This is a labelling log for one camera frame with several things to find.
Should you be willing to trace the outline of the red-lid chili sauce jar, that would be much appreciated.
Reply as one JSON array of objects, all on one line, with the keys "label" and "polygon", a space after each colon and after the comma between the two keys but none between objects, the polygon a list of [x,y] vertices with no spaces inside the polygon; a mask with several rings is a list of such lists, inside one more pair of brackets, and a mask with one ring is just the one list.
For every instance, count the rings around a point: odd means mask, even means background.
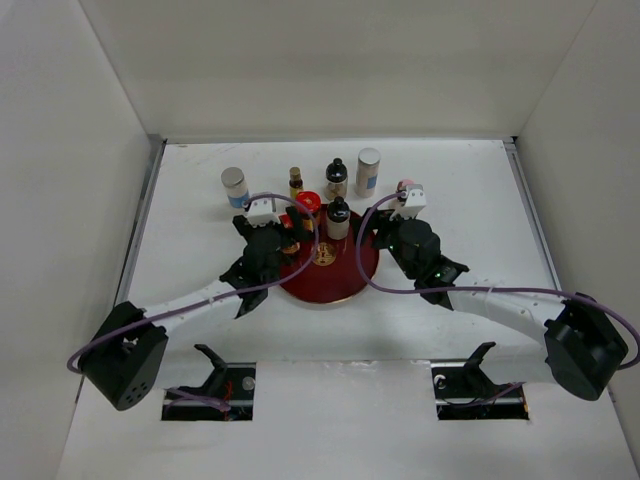
[{"label": "red-lid chili sauce jar", "polygon": [[296,256],[300,250],[300,242],[296,239],[294,235],[294,224],[291,220],[291,217],[286,214],[280,214],[279,220],[284,229],[287,232],[288,238],[291,240],[291,244],[288,247],[282,249],[283,253],[288,256]]}]

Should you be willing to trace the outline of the peppercorn jar blue label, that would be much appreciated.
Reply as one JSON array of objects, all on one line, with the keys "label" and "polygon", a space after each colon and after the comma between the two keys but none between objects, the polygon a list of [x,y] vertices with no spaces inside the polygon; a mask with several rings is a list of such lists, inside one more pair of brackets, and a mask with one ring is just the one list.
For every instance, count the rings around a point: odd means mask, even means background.
[{"label": "peppercorn jar blue label", "polygon": [[221,173],[221,182],[229,204],[233,208],[242,209],[250,196],[243,171],[238,167],[228,167]]}]

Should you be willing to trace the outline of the black-cap clear spice bottle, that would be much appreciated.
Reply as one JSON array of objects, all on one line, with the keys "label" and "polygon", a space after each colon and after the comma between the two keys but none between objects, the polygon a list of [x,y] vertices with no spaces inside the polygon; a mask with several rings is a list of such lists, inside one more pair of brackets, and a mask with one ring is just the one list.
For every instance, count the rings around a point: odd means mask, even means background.
[{"label": "black-cap clear spice bottle", "polygon": [[327,235],[332,240],[342,240],[349,232],[350,207],[345,199],[336,196],[326,210]]}]

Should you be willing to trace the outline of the peppercorn jar silver lid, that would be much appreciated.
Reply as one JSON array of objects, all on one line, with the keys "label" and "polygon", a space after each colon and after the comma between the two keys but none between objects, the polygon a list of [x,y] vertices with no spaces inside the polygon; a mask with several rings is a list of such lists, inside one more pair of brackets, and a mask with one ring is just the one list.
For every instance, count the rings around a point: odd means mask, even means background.
[{"label": "peppercorn jar silver lid", "polygon": [[376,188],[381,154],[374,148],[364,148],[358,153],[356,171],[356,194],[361,198],[371,197]]}]

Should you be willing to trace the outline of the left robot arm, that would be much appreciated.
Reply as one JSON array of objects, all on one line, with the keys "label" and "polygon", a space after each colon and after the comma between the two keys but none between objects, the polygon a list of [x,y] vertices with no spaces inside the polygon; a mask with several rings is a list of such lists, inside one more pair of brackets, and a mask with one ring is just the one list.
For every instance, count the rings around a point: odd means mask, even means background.
[{"label": "left robot arm", "polygon": [[118,411],[137,405],[153,388],[168,348],[191,344],[211,364],[197,366],[190,386],[169,382],[165,390],[176,403],[198,402],[227,413],[231,405],[216,397],[224,387],[227,366],[200,338],[218,321],[232,321],[254,311],[271,288],[304,271],[281,274],[290,259],[286,249],[298,243],[318,244],[318,223],[300,203],[286,210],[286,227],[268,198],[252,200],[233,224],[246,245],[242,255],[217,280],[178,299],[137,307],[124,301],[113,307],[92,340],[67,362],[70,371],[85,376]]}]

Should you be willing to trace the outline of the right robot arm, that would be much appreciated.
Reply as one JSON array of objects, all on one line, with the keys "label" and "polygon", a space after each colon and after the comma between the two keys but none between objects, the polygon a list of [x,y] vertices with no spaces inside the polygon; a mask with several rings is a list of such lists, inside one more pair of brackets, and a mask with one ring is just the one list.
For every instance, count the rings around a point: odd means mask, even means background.
[{"label": "right robot arm", "polygon": [[409,294],[453,312],[475,315],[531,341],[521,347],[480,344],[463,364],[437,368],[451,386],[479,396],[525,382],[551,383],[597,400],[613,376],[638,365],[617,326],[627,321],[592,297],[535,288],[499,287],[474,277],[441,252],[431,226],[400,210],[369,208],[351,223],[357,247],[386,250],[412,281]]}]

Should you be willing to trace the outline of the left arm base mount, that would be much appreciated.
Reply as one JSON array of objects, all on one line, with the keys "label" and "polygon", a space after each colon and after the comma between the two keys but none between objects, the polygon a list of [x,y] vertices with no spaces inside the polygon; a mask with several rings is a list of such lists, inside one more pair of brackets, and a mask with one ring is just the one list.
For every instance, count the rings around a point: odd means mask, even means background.
[{"label": "left arm base mount", "polygon": [[162,421],[251,421],[257,365],[228,363],[205,344],[194,348],[208,359],[209,375],[196,386],[170,388],[164,397]]}]

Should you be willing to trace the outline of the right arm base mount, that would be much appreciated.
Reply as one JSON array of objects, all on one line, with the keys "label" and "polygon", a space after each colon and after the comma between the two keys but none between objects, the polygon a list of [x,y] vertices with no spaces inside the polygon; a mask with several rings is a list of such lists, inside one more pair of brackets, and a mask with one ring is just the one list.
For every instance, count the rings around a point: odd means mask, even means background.
[{"label": "right arm base mount", "polygon": [[495,342],[466,359],[431,363],[436,414],[441,421],[528,420],[522,383],[496,384],[481,370]]}]

